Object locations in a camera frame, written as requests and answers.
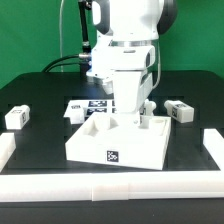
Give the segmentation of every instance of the sticker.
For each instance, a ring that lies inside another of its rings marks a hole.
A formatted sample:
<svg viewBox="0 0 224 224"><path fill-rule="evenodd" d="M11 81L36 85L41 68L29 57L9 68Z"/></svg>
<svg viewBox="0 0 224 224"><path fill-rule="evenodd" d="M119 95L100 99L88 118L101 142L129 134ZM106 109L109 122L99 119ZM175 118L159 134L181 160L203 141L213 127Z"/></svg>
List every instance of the sticker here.
<svg viewBox="0 0 224 224"><path fill-rule="evenodd" d="M117 109L116 108L112 108L112 113L116 114L117 113Z"/></svg>
<svg viewBox="0 0 224 224"><path fill-rule="evenodd" d="M173 107L172 116L177 118L177 109Z"/></svg>
<svg viewBox="0 0 224 224"><path fill-rule="evenodd" d="M176 104L175 107L177 108L183 108L183 107L187 107L185 104L180 103L180 104Z"/></svg>
<svg viewBox="0 0 224 224"><path fill-rule="evenodd" d="M94 112L104 112L104 113L106 113L107 109L106 108L102 108L102 109L99 109L99 108L98 109L88 109L86 115L90 116Z"/></svg>
<svg viewBox="0 0 224 224"><path fill-rule="evenodd" d="M144 107L144 109L140 112L140 115L146 115L146 108Z"/></svg>
<svg viewBox="0 0 224 224"><path fill-rule="evenodd" d="M107 101L106 100L91 100L89 101L88 107L106 107Z"/></svg>
<svg viewBox="0 0 224 224"><path fill-rule="evenodd" d="M25 112L22 114L22 120L23 120L23 123L26 122L26 114L25 114Z"/></svg>
<svg viewBox="0 0 224 224"><path fill-rule="evenodd" d="M72 105L71 108L75 110L75 109L80 109L81 107L80 105Z"/></svg>
<svg viewBox="0 0 224 224"><path fill-rule="evenodd" d="M20 114L22 112L22 110L13 110L12 113L13 114Z"/></svg>
<svg viewBox="0 0 224 224"><path fill-rule="evenodd" d="M118 151L107 151L107 161L108 162L119 162L119 152Z"/></svg>

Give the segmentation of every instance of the cable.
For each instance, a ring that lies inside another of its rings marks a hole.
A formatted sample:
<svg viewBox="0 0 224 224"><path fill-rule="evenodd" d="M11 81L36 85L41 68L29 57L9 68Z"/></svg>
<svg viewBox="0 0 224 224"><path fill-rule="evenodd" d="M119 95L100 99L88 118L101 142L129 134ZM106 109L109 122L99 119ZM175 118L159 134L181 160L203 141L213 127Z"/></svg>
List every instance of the cable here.
<svg viewBox="0 0 224 224"><path fill-rule="evenodd" d="M60 66L65 66L65 65L79 65L79 64L80 64L79 62L56 64L56 65L53 65L50 68L48 68L45 72L50 72L53 68L60 67Z"/></svg>
<svg viewBox="0 0 224 224"><path fill-rule="evenodd" d="M58 62L65 61L65 60L72 59L72 58L79 58L79 55L69 55L69 56L65 56L65 57L56 59L56 60L52 61L50 64L48 64L48 65L42 70L42 72L46 72L49 68L51 68L52 66L54 66L54 65L57 64Z"/></svg>
<svg viewBox="0 0 224 224"><path fill-rule="evenodd" d="M86 22L86 9L87 6L91 7L91 3L84 0L79 0L79 14L80 14L80 22L81 22L81 28L82 28L82 49L83 52L89 53L91 51L91 47L89 44L89 36L88 36L88 28L87 28L87 22Z"/></svg>
<svg viewBox="0 0 224 224"><path fill-rule="evenodd" d="M152 87L152 89L155 89L160 82L160 78L161 78L161 58L160 58L160 47L159 47L159 42L158 42L158 76L157 76L157 80L155 85Z"/></svg>
<svg viewBox="0 0 224 224"><path fill-rule="evenodd" d="M60 16L59 16L59 39L60 39L60 57L63 57L63 11L64 11L65 0L61 0Z"/></svg>

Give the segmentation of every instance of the green backdrop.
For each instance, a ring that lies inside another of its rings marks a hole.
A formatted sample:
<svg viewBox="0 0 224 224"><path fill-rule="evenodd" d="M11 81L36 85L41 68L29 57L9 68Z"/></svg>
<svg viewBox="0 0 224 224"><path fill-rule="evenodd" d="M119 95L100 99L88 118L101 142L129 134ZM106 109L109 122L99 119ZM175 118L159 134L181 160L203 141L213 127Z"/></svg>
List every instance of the green backdrop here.
<svg viewBox="0 0 224 224"><path fill-rule="evenodd" d="M64 55L81 51L78 0L66 0ZM178 17L160 37L163 70L209 70L224 77L224 1L177 0ZM21 73L38 72L60 56L61 0L0 1L0 88ZM95 30L88 13L91 44ZM78 71L78 67L69 68Z"/></svg>

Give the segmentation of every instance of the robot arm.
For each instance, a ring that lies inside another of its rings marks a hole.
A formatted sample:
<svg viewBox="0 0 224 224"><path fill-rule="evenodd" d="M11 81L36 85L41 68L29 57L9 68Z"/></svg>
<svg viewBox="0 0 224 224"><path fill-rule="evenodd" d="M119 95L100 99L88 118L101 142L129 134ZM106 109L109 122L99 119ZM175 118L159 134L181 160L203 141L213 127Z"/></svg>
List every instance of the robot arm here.
<svg viewBox="0 0 224 224"><path fill-rule="evenodd" d="M93 0L97 44L90 81L114 93L118 113L134 114L150 94L154 42L175 20L174 0Z"/></svg>

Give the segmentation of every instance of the white platform edge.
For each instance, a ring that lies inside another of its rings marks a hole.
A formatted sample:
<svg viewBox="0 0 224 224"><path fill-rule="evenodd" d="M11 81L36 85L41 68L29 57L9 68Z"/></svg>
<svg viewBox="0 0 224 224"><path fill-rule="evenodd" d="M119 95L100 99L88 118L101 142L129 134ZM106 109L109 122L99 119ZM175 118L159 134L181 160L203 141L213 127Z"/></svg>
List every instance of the white platform edge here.
<svg viewBox="0 0 224 224"><path fill-rule="evenodd" d="M205 129L203 144L219 169L224 171L224 139L220 133L216 129Z"/></svg>
<svg viewBox="0 0 224 224"><path fill-rule="evenodd" d="M14 133L3 133L0 136L0 172L16 149Z"/></svg>
<svg viewBox="0 0 224 224"><path fill-rule="evenodd" d="M2 175L0 183L0 202L224 197L223 171Z"/></svg>

